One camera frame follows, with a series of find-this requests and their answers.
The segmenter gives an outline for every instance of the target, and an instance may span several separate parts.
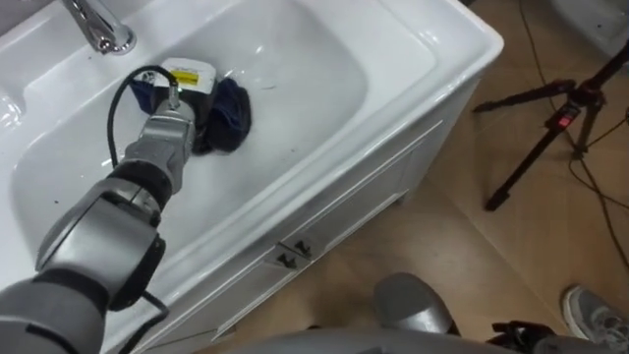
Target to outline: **tiled floor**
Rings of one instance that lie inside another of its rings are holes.
[[[581,81],[604,62],[547,1],[525,3],[550,80]],[[538,86],[517,0],[479,0],[472,9],[504,36],[506,47],[469,107]],[[629,104],[629,75],[614,78],[605,92],[608,106],[595,135],[622,119]],[[547,101],[483,115],[467,112],[409,203],[369,222],[242,320],[233,339],[202,353],[219,353],[311,324],[374,325],[372,288],[400,270],[431,284],[463,335],[478,340],[490,336],[491,323],[516,319],[566,332],[558,300],[576,282],[629,313],[629,276],[596,196],[568,173],[570,146],[565,139],[552,145],[501,209],[483,209],[483,201],[545,132]],[[579,125],[571,128],[573,134]],[[629,127],[593,147],[587,162],[604,191],[629,202]],[[629,213],[610,208],[629,251]]]

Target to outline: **black wire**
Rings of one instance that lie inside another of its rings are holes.
[[[535,63],[536,66],[538,68],[538,74],[540,75],[540,79],[542,80],[542,83],[544,85],[547,84],[546,78],[543,74],[543,70],[542,70],[542,64],[540,61],[540,57],[538,55],[538,50],[536,48],[536,44],[535,44],[535,40],[533,37],[533,34],[531,32],[531,28],[529,27],[529,22],[527,20],[526,17],[526,12],[524,11],[524,1],[523,0],[519,0],[519,7],[520,7],[520,17],[522,18],[522,22],[524,24],[524,28],[527,32],[527,37],[529,38],[529,42],[531,44],[531,50],[533,51],[533,56],[535,59]],[[552,107],[553,111],[556,112],[557,108],[554,105],[554,102],[552,101],[552,99],[549,97],[548,98],[548,102],[550,103],[550,106]],[[623,123],[627,122],[627,124],[629,124],[629,108],[627,109],[627,114],[625,115],[625,117],[623,117],[623,119],[616,123],[613,127],[611,127],[611,129],[607,130],[605,133],[601,134],[599,137],[597,137],[596,139],[594,139],[591,143],[588,144],[588,148],[590,148],[591,146],[593,146],[596,143],[599,143],[602,139],[606,138],[608,135],[610,135],[611,133],[613,133],[614,131],[616,131],[618,128],[620,128]],[[570,140],[570,143],[572,145],[573,148],[576,148],[575,144],[574,144],[574,140],[572,139],[572,136],[570,135],[570,132],[568,132],[567,130],[565,131],[565,133],[568,136],[568,139]],[[622,261],[625,270],[629,272],[629,260],[627,259],[627,255],[625,255],[624,251],[622,250],[622,246],[620,245],[620,242],[618,241],[618,236],[616,235],[616,232],[613,228],[613,224],[611,222],[611,217],[609,216],[609,209],[607,208],[607,201],[613,202],[621,207],[627,208],[629,209],[629,206],[621,203],[619,201],[617,201],[616,199],[604,194],[599,187],[599,184],[597,183],[596,178],[594,177],[594,175],[592,174],[592,172],[590,171],[590,168],[588,168],[588,165],[586,164],[586,161],[584,160],[584,158],[579,158],[579,162],[581,162],[581,165],[583,166],[584,171],[586,172],[586,175],[588,176],[588,179],[590,180],[590,183],[587,183],[586,181],[584,181],[583,179],[581,179],[577,173],[574,171],[574,169],[572,168],[572,163],[574,162],[574,160],[570,160],[570,162],[568,162],[568,169],[570,170],[570,173],[581,183],[583,184],[586,188],[588,188],[589,190],[593,191],[594,193],[596,193],[597,197],[599,198],[599,202],[600,202],[600,207],[602,210],[602,215],[605,219],[605,225],[607,227],[607,230],[609,231],[609,235],[611,236],[611,241],[613,242],[613,246],[616,249],[616,252],[618,253],[618,255],[620,256],[620,260]]]
[[[518,5],[520,7],[520,18],[522,19],[522,24],[524,24],[524,30],[527,32],[527,38],[529,39],[529,44],[531,45],[531,51],[533,52],[533,58],[535,59],[535,65],[538,68],[538,75],[540,75],[540,79],[542,80],[542,84],[544,86],[548,85],[548,81],[546,80],[545,75],[543,74],[542,64],[540,60],[540,55],[538,55],[538,48],[535,44],[535,40],[533,39],[533,33],[531,32],[531,28],[529,27],[529,20],[527,20],[526,11],[524,11],[524,1],[519,0]],[[550,107],[552,107],[552,111],[556,112],[557,107],[555,107],[552,98],[548,98],[548,103],[550,103]]]
[[[109,147],[109,156],[111,158],[112,167],[116,167],[118,165],[118,153],[116,152],[116,143],[114,142],[114,116],[116,115],[116,109],[118,108],[118,103],[120,103],[120,98],[122,94],[125,92],[127,86],[134,80],[134,78],[143,73],[143,72],[156,72],[168,79],[168,83],[171,87],[175,87],[178,85],[177,78],[172,75],[168,70],[158,66],[158,65],[146,65],[143,67],[139,67],[131,74],[129,74],[125,80],[122,81],[118,89],[116,89],[116,93],[114,93],[114,97],[111,100],[111,106],[109,107],[109,114],[107,114],[107,145]]]
[[[156,297],[152,296],[149,292],[147,291],[143,292],[142,297],[144,297],[144,299],[147,302],[149,302],[152,306],[156,307],[157,310],[159,310],[159,314],[157,314],[152,319],[146,321],[140,328],[138,328],[138,330],[136,330],[134,335],[132,335],[131,338],[129,338],[129,340],[127,341],[127,343],[125,343],[125,346],[123,346],[122,349],[120,349],[120,354],[131,353],[132,350],[134,350],[134,348],[136,347],[136,345],[140,343],[140,340],[142,340],[142,337],[144,337],[144,335],[155,325],[164,321],[168,317],[168,314],[170,313],[166,305],[164,305]]]
[[[570,162],[568,162],[568,170],[570,171],[570,174],[577,180],[579,181],[582,185],[584,185],[587,189],[589,189],[590,191],[594,192],[594,193],[599,193],[599,191],[597,191],[597,189],[593,186],[591,186],[588,182],[584,181],[583,178],[579,177],[579,175],[577,174],[577,172],[575,172],[574,167],[573,167],[573,163],[575,160],[571,159]],[[616,204],[619,207],[623,207],[626,208],[627,210],[629,210],[629,206],[624,204],[623,202],[620,202],[619,200],[616,200],[612,197],[606,196],[604,194],[601,194],[601,196],[603,198],[605,198],[606,200]]]
[[[116,109],[118,108],[118,103],[120,103],[120,98],[124,93],[127,86],[134,80],[134,78],[144,72],[156,72],[168,79],[168,84],[171,87],[176,87],[178,85],[177,78],[172,75],[166,69],[157,66],[157,65],[146,65],[140,68],[137,68],[131,74],[129,74],[120,84],[116,92],[114,93],[114,97],[111,100],[111,106],[109,107],[109,114],[107,115],[107,145],[109,147],[109,155],[111,157],[111,165],[112,167],[116,167],[118,165],[118,154],[116,153],[116,144],[114,142],[114,117],[116,116]],[[150,303],[152,306],[159,310],[159,314],[152,319],[145,322],[136,332],[129,338],[127,343],[120,349],[121,354],[131,353],[136,345],[142,340],[144,335],[155,325],[164,321],[168,314],[170,313],[166,305],[164,305],[159,299],[152,296],[147,291],[142,293],[142,297]]]

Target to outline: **white sink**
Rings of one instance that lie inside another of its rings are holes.
[[[249,90],[254,125],[230,155],[193,157],[159,231],[149,290],[166,304],[251,245],[499,53],[500,37],[456,0],[111,0],[139,38],[92,52],[59,2],[0,37],[0,288],[33,275],[52,223],[111,170],[113,90],[163,59],[205,60]],[[128,93],[119,152],[145,115]],[[150,317],[108,317],[109,349]]]
[[[311,12],[288,0],[238,3],[149,62],[170,56],[236,74],[249,90],[254,124],[234,153],[194,157],[187,164],[184,188],[170,201],[159,228],[166,258],[321,147],[356,114],[368,89],[348,50]],[[64,118],[16,167],[13,202],[33,254],[57,218],[111,171],[104,117],[114,90]],[[138,137],[145,119],[127,92],[115,124],[120,153]]]

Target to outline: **gray shoe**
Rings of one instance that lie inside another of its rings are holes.
[[[629,323],[602,298],[575,286],[565,292],[561,302],[563,319],[576,336],[603,344],[614,353],[629,353]]]

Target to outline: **chrome faucet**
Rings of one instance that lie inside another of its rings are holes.
[[[122,55],[136,45],[136,35],[100,0],[61,0],[87,41],[101,54]]]

